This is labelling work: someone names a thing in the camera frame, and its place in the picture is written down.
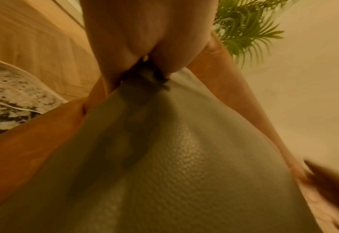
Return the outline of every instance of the black and white patterned surface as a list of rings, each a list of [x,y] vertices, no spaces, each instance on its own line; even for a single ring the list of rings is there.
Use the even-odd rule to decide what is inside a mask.
[[[34,79],[22,70],[0,63],[0,103],[4,104],[0,104],[0,133],[65,103]]]

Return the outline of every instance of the green plant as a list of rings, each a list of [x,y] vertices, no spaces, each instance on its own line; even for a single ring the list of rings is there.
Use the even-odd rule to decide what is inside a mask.
[[[273,14],[288,2],[296,0],[220,0],[215,17],[215,32],[236,61],[245,63],[248,53],[259,62],[263,47],[269,52],[271,39],[282,39]]]

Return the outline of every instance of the wooden floor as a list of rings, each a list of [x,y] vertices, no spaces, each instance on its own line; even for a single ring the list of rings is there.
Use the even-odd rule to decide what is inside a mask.
[[[99,77],[84,30],[52,0],[0,0],[0,60],[67,100],[86,96]]]

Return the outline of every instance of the textured leather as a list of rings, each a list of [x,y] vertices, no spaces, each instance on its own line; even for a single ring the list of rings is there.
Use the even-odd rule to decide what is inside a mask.
[[[321,232],[264,135],[188,70],[156,73],[89,112],[0,205],[0,233]]]

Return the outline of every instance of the green leather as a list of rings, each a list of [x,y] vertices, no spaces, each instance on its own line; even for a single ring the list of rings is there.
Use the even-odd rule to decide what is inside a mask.
[[[154,71],[130,73],[0,205],[0,233],[321,233],[264,135],[188,70]]]

